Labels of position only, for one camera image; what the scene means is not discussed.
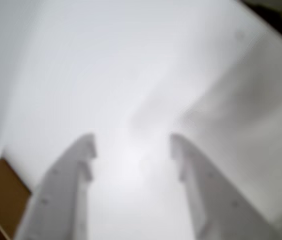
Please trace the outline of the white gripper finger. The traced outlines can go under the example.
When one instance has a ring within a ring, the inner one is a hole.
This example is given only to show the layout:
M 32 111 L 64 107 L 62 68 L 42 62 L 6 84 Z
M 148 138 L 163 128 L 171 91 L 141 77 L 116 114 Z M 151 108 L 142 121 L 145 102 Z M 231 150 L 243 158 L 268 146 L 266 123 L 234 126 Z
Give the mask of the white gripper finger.
M 279 234 L 186 137 L 170 136 L 197 240 L 277 240 Z
M 14 239 L 88 239 L 88 188 L 95 136 L 75 140 L 44 174 L 29 198 Z

